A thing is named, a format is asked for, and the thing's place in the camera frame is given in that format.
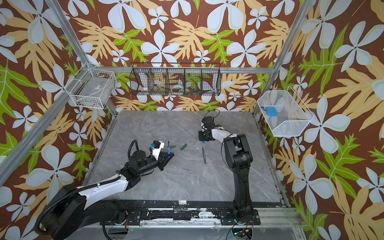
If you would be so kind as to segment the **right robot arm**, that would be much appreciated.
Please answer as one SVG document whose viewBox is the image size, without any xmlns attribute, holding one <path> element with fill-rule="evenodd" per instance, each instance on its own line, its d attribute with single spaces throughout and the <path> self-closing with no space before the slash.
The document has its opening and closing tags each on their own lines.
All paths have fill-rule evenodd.
<svg viewBox="0 0 384 240">
<path fill-rule="evenodd" d="M 244 224 L 254 213 L 253 202 L 250 196 L 249 171 L 253 155 L 246 135 L 233 134 L 221 125 L 214 123 L 212 116 L 202 119 L 199 131 L 201 142 L 220 141 L 225 152 L 225 163 L 233 172 L 235 183 L 234 215 L 239 224 Z"/>
</svg>

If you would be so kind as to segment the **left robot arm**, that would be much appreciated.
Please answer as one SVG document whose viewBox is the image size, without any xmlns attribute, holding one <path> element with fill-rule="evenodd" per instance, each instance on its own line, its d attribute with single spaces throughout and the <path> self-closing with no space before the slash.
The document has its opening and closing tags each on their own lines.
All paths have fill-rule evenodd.
<svg viewBox="0 0 384 240">
<path fill-rule="evenodd" d="M 175 156 L 170 149 L 163 151 L 164 146 L 162 141 L 153 141 L 147 155 L 139 149 L 138 141 L 133 140 L 127 151 L 128 161 L 122 169 L 95 184 L 62 187 L 37 217 L 34 231 L 38 235 L 50 235 L 54 240 L 64 240 L 81 227 L 111 221 L 122 208 L 114 203 L 105 206 L 100 202 L 133 188 L 156 168 L 163 171 Z"/>
</svg>

